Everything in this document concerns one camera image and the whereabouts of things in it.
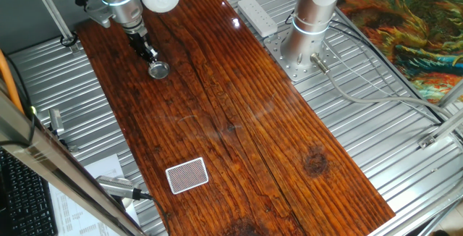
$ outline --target paper sheet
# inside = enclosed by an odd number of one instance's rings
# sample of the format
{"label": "paper sheet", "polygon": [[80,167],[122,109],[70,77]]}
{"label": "paper sheet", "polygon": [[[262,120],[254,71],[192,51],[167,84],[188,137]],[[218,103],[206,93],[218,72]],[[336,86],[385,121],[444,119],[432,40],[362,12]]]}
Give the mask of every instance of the paper sheet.
{"label": "paper sheet", "polygon": [[[85,168],[94,178],[100,175],[118,178],[124,177],[116,154],[101,159],[93,164],[89,164]],[[65,194],[56,189],[53,185],[50,185],[50,193],[56,226],[58,228],[58,236],[118,235],[84,208],[65,196]],[[133,203],[130,204],[126,211],[139,224]]]}

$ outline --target metal mounting plate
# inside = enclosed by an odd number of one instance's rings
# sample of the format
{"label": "metal mounting plate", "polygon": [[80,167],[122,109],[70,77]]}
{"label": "metal mounting plate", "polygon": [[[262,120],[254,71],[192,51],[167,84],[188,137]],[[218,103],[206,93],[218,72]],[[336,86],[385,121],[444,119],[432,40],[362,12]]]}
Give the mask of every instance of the metal mounting plate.
{"label": "metal mounting plate", "polygon": [[[280,67],[285,71],[288,75],[289,79],[293,83],[298,83],[313,74],[319,73],[320,69],[317,67],[316,64],[312,64],[309,67],[303,66],[294,66],[294,64],[288,63],[283,56],[281,55],[280,46],[281,42],[286,38],[288,35],[289,30],[284,30],[278,34],[275,34],[271,37],[268,37],[264,40],[264,45],[269,50],[273,59],[278,62]],[[336,55],[332,52],[332,48],[327,44],[325,41],[323,42],[323,48],[325,49],[323,55],[323,62],[326,63],[326,66],[330,66],[338,62]]]}

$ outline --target orange pole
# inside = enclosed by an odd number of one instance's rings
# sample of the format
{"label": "orange pole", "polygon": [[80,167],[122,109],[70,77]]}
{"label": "orange pole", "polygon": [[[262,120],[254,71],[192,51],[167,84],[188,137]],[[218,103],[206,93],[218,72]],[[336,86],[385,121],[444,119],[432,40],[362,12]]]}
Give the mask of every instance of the orange pole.
{"label": "orange pole", "polygon": [[7,84],[9,98],[12,100],[13,104],[24,114],[24,109],[22,109],[20,96],[17,93],[16,84],[14,83],[12,72],[9,70],[8,62],[3,55],[3,52],[0,50],[0,71],[3,75],[3,79]]}

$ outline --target wooden tabletop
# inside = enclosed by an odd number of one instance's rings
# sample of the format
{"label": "wooden tabletop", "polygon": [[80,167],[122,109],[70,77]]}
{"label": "wooden tabletop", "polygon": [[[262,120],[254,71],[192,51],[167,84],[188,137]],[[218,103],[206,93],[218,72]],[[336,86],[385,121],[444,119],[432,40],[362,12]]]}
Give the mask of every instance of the wooden tabletop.
{"label": "wooden tabletop", "polygon": [[[226,0],[143,16],[166,79],[116,23],[77,33],[173,235],[366,235],[394,216]],[[174,195],[165,170],[198,157],[209,182]]]}

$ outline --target dark wood knot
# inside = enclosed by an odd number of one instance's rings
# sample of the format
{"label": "dark wood knot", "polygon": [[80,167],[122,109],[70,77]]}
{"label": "dark wood knot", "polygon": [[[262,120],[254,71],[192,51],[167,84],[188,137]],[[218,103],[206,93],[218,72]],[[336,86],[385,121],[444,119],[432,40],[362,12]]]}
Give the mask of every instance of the dark wood knot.
{"label": "dark wood knot", "polygon": [[264,236],[263,232],[250,219],[240,219],[228,228],[223,236]]}
{"label": "dark wood knot", "polygon": [[311,177],[318,177],[328,167],[328,160],[322,153],[314,153],[305,159],[304,168]]}

